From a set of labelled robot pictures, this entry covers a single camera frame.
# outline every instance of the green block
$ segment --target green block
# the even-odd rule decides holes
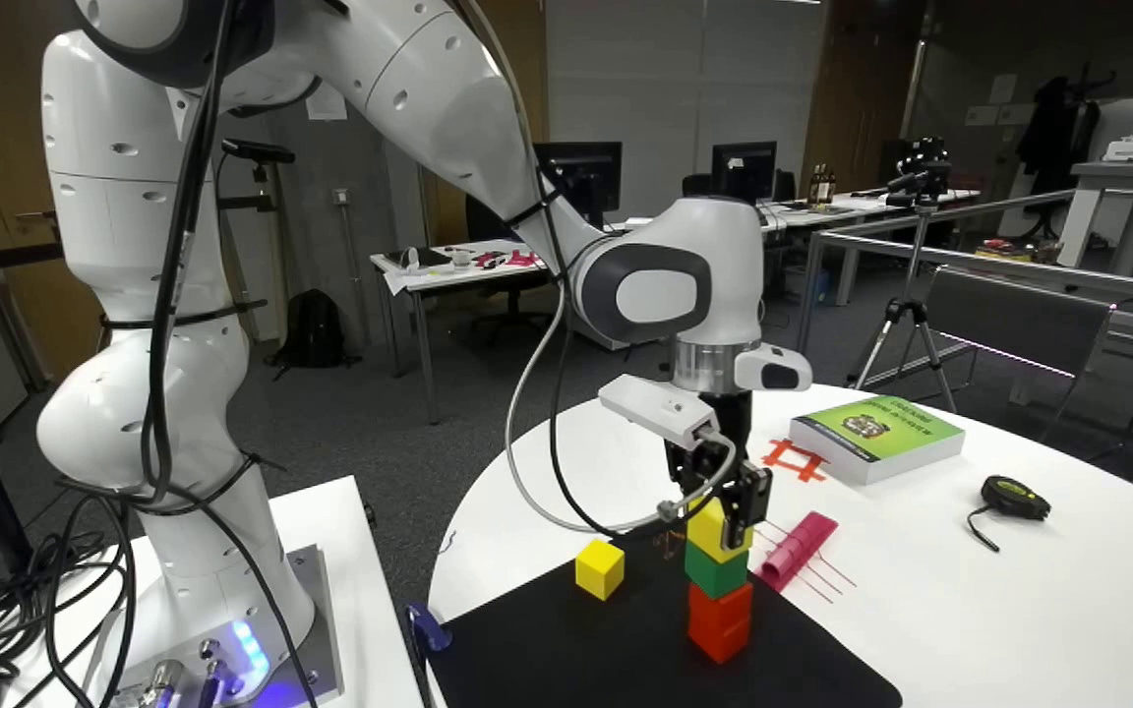
[[[736,555],[732,561],[715,561],[711,555],[695,552],[691,542],[685,542],[685,574],[691,586],[702,586],[711,599],[725,599],[753,578],[746,555]]]

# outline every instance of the stacked blocks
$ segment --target stacked blocks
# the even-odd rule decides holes
[[[711,500],[687,521],[685,574],[687,574],[687,641],[715,664],[729,664],[753,646],[756,586],[746,574],[753,534],[725,547],[725,509]]]
[[[596,540],[573,555],[573,586],[596,593],[598,601],[610,601],[621,578],[626,578],[626,555],[618,547]]]

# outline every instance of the green book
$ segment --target green book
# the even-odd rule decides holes
[[[903,397],[867,397],[794,418],[791,443],[817,454],[847,485],[875,485],[955,455],[963,428]]]

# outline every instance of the block tower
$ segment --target block tower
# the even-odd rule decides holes
[[[725,505],[711,500],[687,521],[685,574],[687,574],[687,641],[715,664],[729,664],[753,646],[756,586],[746,574],[753,534],[741,547],[725,542]]]

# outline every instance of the yellow block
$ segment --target yellow block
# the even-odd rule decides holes
[[[626,578],[626,555],[618,547],[596,540],[573,555],[573,586],[596,593],[598,601],[610,601],[621,578]]]
[[[732,561],[736,555],[753,552],[756,527],[746,527],[746,534],[741,540],[741,547],[725,547],[725,505],[711,500],[705,511],[695,511],[687,521],[687,542],[705,555],[711,555],[715,561]]]

